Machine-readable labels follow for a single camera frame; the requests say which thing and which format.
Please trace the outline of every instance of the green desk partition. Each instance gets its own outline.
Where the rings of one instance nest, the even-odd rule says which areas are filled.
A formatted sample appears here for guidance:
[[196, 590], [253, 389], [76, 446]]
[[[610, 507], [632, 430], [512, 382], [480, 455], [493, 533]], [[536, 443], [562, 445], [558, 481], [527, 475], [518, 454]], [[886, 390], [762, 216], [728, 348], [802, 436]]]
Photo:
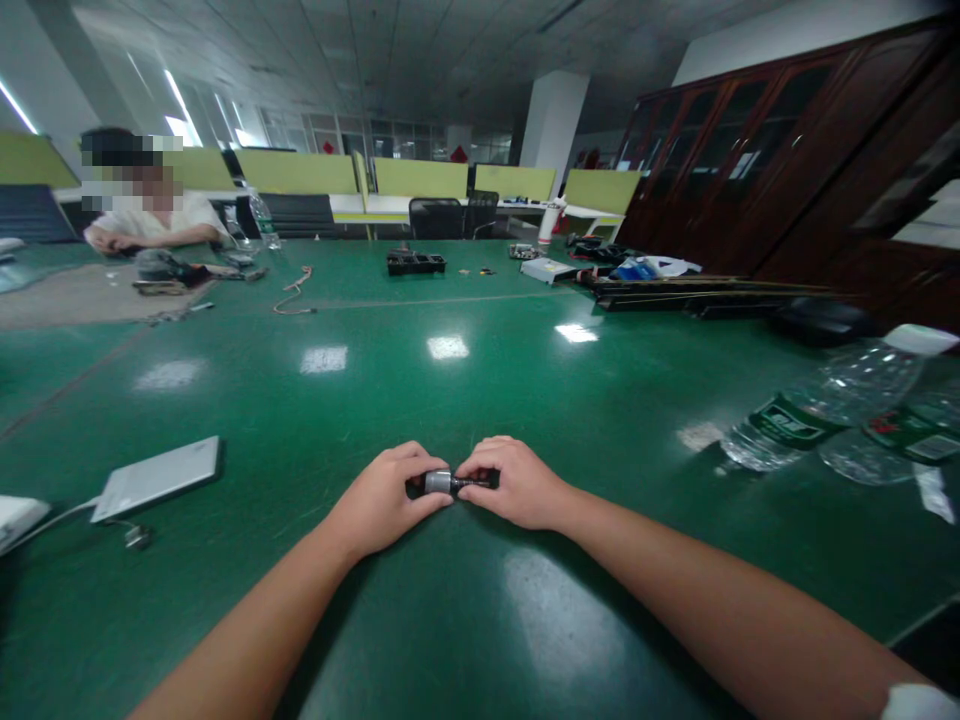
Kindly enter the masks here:
[[184, 148], [166, 152], [163, 162], [187, 190], [236, 190], [218, 148]]
[[402, 197], [467, 196], [467, 166], [426, 160], [377, 158], [377, 192]]
[[624, 215], [639, 181], [639, 172], [571, 170], [567, 177], [567, 202]]
[[78, 187], [80, 181], [42, 135], [0, 132], [0, 185]]
[[360, 188], [360, 197], [363, 198], [363, 211], [367, 211], [367, 198], [370, 197], [370, 186], [367, 185], [367, 163], [363, 155], [353, 151], [353, 169], [357, 173], [357, 187]]
[[247, 182], [259, 192], [303, 195], [357, 192], [353, 160], [347, 155], [237, 150], [237, 160]]
[[551, 200], [554, 168], [515, 168], [504, 165], [477, 165], [477, 190], [490, 190], [506, 197], [525, 197], [531, 200]]

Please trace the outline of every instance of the white laptop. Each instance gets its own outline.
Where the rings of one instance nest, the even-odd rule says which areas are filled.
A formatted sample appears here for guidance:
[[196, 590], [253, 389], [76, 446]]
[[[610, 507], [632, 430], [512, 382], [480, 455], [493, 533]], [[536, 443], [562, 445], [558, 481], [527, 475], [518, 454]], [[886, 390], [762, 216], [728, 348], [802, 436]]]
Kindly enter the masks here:
[[220, 438], [185, 445], [110, 473], [90, 518], [98, 523], [214, 480]]

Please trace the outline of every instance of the green bottle label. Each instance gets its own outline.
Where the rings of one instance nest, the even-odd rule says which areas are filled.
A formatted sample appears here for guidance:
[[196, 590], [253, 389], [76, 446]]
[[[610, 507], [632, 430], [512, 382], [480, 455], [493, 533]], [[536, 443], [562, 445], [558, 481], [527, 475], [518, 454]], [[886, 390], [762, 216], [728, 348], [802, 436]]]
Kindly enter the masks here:
[[794, 450], [813, 450], [824, 440], [847, 429], [846, 425], [811, 415], [780, 393], [752, 413], [747, 421], [762, 435]]
[[868, 421], [863, 432], [877, 445], [923, 465], [942, 465], [960, 451], [960, 434], [924, 420], [905, 405]]

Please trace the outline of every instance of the gray mat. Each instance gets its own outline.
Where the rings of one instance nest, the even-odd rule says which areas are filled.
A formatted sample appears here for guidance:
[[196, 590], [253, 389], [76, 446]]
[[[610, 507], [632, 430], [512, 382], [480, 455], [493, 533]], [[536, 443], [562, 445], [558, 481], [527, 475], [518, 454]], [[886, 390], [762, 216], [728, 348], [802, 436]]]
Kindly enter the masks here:
[[0, 295], [0, 330], [145, 320], [195, 305], [213, 282], [186, 295], [143, 297], [133, 265], [84, 265]]

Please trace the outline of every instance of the hand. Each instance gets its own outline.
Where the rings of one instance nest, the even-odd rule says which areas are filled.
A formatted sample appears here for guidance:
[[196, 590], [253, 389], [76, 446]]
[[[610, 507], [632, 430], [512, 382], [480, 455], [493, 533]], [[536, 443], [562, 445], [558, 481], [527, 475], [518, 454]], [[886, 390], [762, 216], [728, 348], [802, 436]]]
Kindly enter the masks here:
[[119, 235], [117, 233], [93, 233], [88, 236], [90, 244], [97, 252], [104, 255], [116, 255], [117, 251], [113, 249], [113, 242]]
[[406, 482], [430, 470], [448, 467], [410, 441], [377, 455], [347, 488], [321, 527], [334, 533], [355, 560], [378, 552], [428, 515], [453, 502], [450, 495], [430, 493], [411, 500]]
[[459, 467], [457, 477], [481, 478], [500, 471], [497, 490], [468, 485], [459, 493], [472, 502], [528, 530], [555, 529], [567, 500], [576, 492], [519, 440], [506, 435], [486, 438]]
[[155, 247], [157, 245], [153, 238], [142, 238], [136, 235], [113, 235], [110, 240], [110, 249], [113, 252], [120, 252], [131, 247]]

